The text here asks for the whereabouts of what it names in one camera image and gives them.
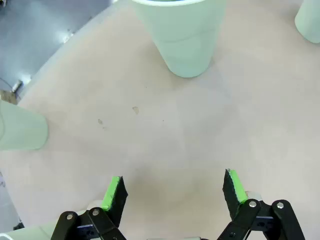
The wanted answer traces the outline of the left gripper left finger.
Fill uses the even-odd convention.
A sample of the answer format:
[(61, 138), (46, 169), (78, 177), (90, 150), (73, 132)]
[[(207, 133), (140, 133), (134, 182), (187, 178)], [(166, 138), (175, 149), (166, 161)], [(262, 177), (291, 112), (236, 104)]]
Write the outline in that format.
[(101, 206), (82, 214), (63, 212), (51, 236), (52, 240), (124, 240), (119, 230), (128, 193), (123, 177), (114, 176)]

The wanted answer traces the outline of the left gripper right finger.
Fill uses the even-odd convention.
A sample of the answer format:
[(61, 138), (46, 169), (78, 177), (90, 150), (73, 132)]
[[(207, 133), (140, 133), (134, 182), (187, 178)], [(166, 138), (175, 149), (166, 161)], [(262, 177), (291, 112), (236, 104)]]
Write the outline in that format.
[(231, 222), (219, 240), (246, 240), (252, 231), (267, 240), (304, 240), (305, 236), (292, 208), (285, 199), (266, 204), (259, 195), (246, 192), (237, 172), (226, 169), (222, 191)]

